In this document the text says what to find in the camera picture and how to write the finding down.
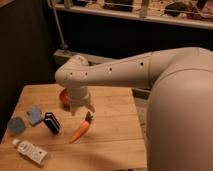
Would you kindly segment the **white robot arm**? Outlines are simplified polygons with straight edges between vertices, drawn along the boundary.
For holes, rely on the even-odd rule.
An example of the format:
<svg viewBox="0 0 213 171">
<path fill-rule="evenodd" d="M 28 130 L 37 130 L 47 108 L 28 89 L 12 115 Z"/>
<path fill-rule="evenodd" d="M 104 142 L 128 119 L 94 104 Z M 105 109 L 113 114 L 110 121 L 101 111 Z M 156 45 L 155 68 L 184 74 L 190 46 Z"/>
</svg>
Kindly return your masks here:
<svg viewBox="0 0 213 171">
<path fill-rule="evenodd" d="M 75 55 L 55 73 L 77 102 L 88 86 L 148 88 L 148 171 L 213 171 L 213 52 L 185 47 L 90 66 Z"/>
</svg>

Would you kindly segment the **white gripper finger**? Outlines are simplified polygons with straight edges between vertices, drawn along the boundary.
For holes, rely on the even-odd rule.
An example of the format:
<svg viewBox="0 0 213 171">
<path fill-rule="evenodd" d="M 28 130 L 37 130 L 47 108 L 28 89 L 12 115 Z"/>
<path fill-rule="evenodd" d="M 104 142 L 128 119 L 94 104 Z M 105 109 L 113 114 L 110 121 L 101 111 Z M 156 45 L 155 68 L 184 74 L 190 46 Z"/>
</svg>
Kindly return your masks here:
<svg viewBox="0 0 213 171">
<path fill-rule="evenodd" d="M 77 112 L 77 107 L 76 106 L 71 106 L 70 107 L 70 112 L 71 112 L 72 116 L 75 116 L 75 114 Z"/>
<path fill-rule="evenodd" d="M 86 108 L 88 108 L 93 113 L 95 112 L 95 108 L 94 108 L 94 106 L 92 104 L 87 104 Z"/>
</svg>

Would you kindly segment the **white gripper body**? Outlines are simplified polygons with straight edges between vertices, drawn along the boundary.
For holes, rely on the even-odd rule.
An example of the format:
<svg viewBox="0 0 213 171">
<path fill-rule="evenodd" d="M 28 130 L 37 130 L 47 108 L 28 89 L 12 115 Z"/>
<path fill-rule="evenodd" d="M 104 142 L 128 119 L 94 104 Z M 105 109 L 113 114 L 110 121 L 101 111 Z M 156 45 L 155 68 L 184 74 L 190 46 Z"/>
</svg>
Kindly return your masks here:
<svg viewBox="0 0 213 171">
<path fill-rule="evenodd" d="M 85 106 L 90 103 L 90 93 L 86 86 L 69 88 L 68 96 L 71 106 Z"/>
</svg>

